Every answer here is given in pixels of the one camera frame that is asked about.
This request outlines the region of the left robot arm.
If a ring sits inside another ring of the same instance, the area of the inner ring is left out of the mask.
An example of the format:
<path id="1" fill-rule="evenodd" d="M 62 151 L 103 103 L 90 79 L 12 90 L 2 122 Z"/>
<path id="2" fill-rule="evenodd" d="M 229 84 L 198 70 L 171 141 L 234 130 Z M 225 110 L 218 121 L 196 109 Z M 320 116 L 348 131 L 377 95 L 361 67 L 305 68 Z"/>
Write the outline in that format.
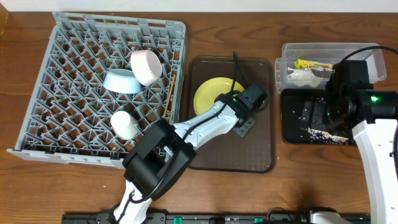
<path id="1" fill-rule="evenodd" d="M 126 191 L 109 216 L 110 223 L 143 223 L 151 202 L 163 196 L 209 140 L 254 124 L 253 114 L 268 104 L 266 91 L 252 84 L 244 91 L 220 94 L 214 105 L 188 121 L 156 121 L 123 159 Z"/>

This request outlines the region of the green snack wrapper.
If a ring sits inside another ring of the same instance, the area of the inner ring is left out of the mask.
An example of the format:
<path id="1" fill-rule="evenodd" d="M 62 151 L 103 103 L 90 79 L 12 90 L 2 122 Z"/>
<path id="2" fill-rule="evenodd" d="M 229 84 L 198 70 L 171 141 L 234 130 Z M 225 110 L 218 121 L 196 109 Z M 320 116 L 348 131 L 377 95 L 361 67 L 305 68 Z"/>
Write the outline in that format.
<path id="1" fill-rule="evenodd" d="M 295 69 L 304 70 L 332 70 L 333 64 L 298 58 L 294 63 L 294 67 Z"/>

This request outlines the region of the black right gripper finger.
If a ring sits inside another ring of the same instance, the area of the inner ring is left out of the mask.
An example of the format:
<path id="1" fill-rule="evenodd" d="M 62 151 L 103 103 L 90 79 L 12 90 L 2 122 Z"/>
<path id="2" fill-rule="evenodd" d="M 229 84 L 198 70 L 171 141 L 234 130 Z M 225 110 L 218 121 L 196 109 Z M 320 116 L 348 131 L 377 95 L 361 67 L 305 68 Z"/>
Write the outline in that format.
<path id="1" fill-rule="evenodd" d="M 311 123 L 311 115 L 313 109 L 313 102 L 306 101 L 303 106 L 302 115 L 300 117 L 299 128 L 308 129 Z"/>
<path id="2" fill-rule="evenodd" d="M 316 101 L 313 104 L 312 110 L 312 117 L 311 117 L 311 124 L 310 128 L 319 130 L 319 131 L 326 131 L 326 126 L 323 123 L 323 115 L 325 112 L 325 102 Z"/>

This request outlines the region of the white plastic cup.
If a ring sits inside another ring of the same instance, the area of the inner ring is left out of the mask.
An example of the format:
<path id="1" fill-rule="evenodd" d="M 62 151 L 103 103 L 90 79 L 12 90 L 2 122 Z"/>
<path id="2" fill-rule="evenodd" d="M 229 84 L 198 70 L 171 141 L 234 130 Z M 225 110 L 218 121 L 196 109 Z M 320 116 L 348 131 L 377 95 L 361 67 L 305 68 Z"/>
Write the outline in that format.
<path id="1" fill-rule="evenodd" d="M 133 139 L 138 134 L 137 121 L 126 111 L 115 112 L 110 119 L 117 137 L 122 140 Z"/>

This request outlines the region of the yellow round plate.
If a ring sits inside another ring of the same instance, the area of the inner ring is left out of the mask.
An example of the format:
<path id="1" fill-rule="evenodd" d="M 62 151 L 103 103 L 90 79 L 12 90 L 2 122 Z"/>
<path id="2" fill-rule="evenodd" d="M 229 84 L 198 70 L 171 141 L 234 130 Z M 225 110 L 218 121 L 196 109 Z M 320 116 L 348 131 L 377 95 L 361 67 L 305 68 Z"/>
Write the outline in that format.
<path id="1" fill-rule="evenodd" d="M 232 83 L 230 78 L 216 77 L 201 84 L 193 98 L 195 114 L 198 116 L 209 110 L 220 94 L 230 91 Z"/>

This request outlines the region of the wooden chopstick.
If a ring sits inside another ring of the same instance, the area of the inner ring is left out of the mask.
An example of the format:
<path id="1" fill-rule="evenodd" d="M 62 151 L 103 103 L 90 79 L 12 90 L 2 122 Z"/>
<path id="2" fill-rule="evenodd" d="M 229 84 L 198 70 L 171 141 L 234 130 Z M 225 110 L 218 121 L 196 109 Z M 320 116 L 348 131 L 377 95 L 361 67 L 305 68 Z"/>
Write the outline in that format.
<path id="1" fill-rule="evenodd" d="M 169 124 L 173 123 L 173 116 L 174 116 L 174 104 L 172 104 L 172 107 L 170 109 Z"/>
<path id="2" fill-rule="evenodd" d="M 168 94 L 168 97 L 167 97 L 167 102 L 166 102 L 166 105 L 165 105 L 165 109 L 164 109 L 164 113 L 163 113 L 162 118 L 165 118 L 166 115 L 167 115 L 167 110 L 169 108 L 171 96 L 172 96 L 172 93 L 173 93 L 173 90 L 174 90 L 174 86 L 175 86 L 176 76 L 177 76 L 176 73 L 174 73 L 173 77 L 172 77 L 172 84 L 171 84 L 171 87 L 170 87 L 170 90 L 169 90 L 169 94 Z"/>

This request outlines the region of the light blue saucer bowl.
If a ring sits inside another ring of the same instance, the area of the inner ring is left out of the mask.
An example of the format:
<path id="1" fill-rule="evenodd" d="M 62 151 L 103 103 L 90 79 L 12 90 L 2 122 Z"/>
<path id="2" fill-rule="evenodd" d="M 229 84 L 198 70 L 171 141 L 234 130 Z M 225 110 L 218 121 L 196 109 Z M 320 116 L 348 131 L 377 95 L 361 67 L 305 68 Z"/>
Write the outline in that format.
<path id="1" fill-rule="evenodd" d="M 103 86 L 109 91 L 127 94 L 139 93 L 142 89 L 133 71 L 120 68 L 110 68 L 106 72 Z"/>

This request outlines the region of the white tissue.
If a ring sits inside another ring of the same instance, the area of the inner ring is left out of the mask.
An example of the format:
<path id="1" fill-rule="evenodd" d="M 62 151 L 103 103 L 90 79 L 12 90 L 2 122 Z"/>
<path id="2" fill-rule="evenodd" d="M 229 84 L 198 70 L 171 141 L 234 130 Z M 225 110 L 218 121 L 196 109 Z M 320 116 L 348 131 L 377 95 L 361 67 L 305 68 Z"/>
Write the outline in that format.
<path id="1" fill-rule="evenodd" d="M 296 69 L 290 67 L 288 67 L 287 70 L 290 72 L 287 75 L 288 79 L 299 87 L 307 85 L 311 88 L 316 88 L 324 79 L 329 78 L 331 75 L 331 72 L 327 70 L 309 68 Z"/>

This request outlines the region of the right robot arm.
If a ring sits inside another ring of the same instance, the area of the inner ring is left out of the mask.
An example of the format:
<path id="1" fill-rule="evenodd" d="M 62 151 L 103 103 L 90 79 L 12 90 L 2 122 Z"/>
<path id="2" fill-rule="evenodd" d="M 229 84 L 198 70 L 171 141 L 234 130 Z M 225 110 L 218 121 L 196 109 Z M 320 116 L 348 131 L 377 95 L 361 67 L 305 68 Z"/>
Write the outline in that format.
<path id="1" fill-rule="evenodd" d="M 397 92 L 375 90 L 364 60 L 335 64 L 311 121 L 355 141 L 364 167 L 371 223 L 397 223 Z"/>

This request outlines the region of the pink white bowl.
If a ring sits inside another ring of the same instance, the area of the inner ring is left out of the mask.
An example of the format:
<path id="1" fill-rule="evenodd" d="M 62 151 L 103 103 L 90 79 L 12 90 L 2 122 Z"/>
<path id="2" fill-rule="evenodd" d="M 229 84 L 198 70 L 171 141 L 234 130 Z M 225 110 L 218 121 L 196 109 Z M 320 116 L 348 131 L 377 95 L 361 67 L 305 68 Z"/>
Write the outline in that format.
<path id="1" fill-rule="evenodd" d="M 151 50 L 133 51 L 130 64 L 135 77 L 144 86 L 153 84 L 162 76 L 161 62 Z"/>

